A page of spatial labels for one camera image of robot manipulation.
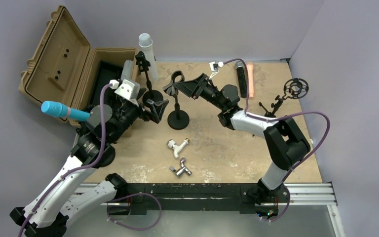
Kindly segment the black microphone silver grille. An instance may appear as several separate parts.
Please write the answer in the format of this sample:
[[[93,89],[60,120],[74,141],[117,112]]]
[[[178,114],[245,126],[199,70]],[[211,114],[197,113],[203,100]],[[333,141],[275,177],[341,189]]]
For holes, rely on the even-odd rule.
[[[247,97],[247,82],[246,82],[246,77],[245,77],[244,64],[241,61],[237,61],[235,63],[235,69],[236,69],[237,78],[238,78],[240,95],[242,98],[246,98]]]

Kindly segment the black tripod shock-mount stand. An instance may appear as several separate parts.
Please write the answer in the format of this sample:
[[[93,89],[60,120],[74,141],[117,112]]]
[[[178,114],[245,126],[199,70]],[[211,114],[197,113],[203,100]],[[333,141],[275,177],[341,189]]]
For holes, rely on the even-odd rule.
[[[259,106],[265,110],[264,116],[267,118],[276,118],[276,112],[279,110],[283,102],[287,99],[298,100],[304,98],[309,91],[309,84],[302,78],[292,78],[285,82],[283,86],[284,95],[277,95],[275,97],[276,103],[271,103],[272,110],[269,111],[266,107],[259,102]]]

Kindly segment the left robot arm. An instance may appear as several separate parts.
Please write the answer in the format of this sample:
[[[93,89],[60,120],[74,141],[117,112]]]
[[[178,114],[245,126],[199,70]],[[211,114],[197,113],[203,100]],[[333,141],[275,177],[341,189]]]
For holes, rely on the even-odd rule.
[[[43,102],[43,113],[79,120],[79,138],[47,187],[31,203],[11,211],[11,219],[20,227],[18,235],[61,237],[77,219],[105,202],[124,200],[132,204],[139,194],[130,193],[128,183],[117,173],[107,175],[95,188],[76,198],[72,194],[98,168],[113,162],[113,143],[135,120],[159,123],[168,103],[148,100],[148,105],[143,106],[137,101],[125,101],[117,110],[102,103],[86,112],[59,102]]]

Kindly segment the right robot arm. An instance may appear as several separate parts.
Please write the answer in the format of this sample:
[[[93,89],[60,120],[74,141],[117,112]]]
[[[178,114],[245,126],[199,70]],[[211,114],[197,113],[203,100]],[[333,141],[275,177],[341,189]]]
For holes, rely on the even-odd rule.
[[[206,74],[201,74],[189,81],[170,79],[162,89],[169,96],[180,92],[194,100],[201,97],[220,109],[218,118],[223,127],[245,131],[265,139],[271,164],[265,175],[259,179],[256,193],[248,194],[258,204],[276,201],[285,176],[311,150],[310,144],[292,118],[270,121],[245,112],[238,104],[240,97],[235,85],[227,84],[218,89]]]

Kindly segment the pink microphone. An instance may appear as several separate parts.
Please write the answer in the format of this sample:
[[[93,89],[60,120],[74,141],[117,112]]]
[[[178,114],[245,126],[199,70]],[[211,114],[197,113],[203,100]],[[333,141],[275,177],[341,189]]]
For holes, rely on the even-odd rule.
[[[247,74],[248,74],[248,98],[254,98],[254,65],[249,62],[247,64]]]

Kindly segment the white microphone grey head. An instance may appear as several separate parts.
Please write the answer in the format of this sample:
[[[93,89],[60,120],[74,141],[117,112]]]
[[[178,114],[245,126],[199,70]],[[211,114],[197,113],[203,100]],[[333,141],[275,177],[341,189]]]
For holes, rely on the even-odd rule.
[[[142,33],[139,35],[139,47],[144,53],[146,60],[149,62],[149,73],[151,79],[157,81],[159,79],[156,60],[153,53],[153,40],[148,33]]]

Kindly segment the blue microphone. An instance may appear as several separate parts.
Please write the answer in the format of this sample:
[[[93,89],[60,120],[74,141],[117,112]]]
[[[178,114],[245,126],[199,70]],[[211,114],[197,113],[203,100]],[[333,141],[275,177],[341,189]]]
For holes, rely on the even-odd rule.
[[[74,109],[55,101],[44,101],[41,105],[41,111],[55,118],[67,118],[78,121],[86,121],[90,117],[90,113],[88,112]]]

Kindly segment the grey device in case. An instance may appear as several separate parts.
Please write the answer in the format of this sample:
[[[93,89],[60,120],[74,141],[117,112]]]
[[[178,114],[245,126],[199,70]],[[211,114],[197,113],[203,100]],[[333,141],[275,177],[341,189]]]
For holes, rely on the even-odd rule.
[[[134,62],[132,60],[126,60],[123,65],[122,73],[120,76],[120,80],[124,81],[125,79],[127,80],[132,80],[134,81],[133,77],[133,69],[134,69]]]

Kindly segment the white plastic tap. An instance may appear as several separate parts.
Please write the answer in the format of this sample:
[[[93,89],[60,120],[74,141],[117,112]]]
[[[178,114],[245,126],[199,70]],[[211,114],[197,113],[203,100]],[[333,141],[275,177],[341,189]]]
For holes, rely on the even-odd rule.
[[[172,150],[173,157],[177,159],[179,157],[179,153],[184,149],[185,146],[189,144],[189,138],[186,138],[182,141],[182,143],[179,145],[174,141],[173,139],[170,139],[167,142],[167,147]]]

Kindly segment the chrome metal faucet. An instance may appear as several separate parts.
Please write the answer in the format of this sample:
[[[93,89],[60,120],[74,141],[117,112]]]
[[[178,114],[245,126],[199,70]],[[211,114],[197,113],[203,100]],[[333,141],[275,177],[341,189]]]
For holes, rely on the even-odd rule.
[[[188,176],[192,175],[192,171],[185,166],[186,158],[182,157],[180,159],[180,168],[175,169],[173,166],[170,166],[169,169],[174,173],[174,175],[178,178],[182,177],[184,173]]]

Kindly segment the tan plastic hard case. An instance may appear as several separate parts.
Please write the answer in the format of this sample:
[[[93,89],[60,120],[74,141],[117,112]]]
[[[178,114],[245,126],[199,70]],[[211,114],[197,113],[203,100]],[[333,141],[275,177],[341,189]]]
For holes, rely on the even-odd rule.
[[[116,66],[113,79],[121,76],[127,60],[136,63],[135,47],[92,47],[65,6],[51,13],[38,46],[21,73],[18,90],[41,106],[61,102],[82,110],[100,103],[102,87],[109,83],[102,63]]]

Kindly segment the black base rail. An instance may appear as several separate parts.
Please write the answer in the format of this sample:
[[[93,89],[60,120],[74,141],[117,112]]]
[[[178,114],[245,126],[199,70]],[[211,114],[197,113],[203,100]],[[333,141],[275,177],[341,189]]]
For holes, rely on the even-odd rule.
[[[277,192],[276,201],[256,203],[257,183],[130,183],[120,194],[124,200],[104,201],[104,205],[121,206],[132,215],[149,210],[168,211],[236,211],[240,214],[281,213],[286,205],[336,205],[331,184],[291,183]]]

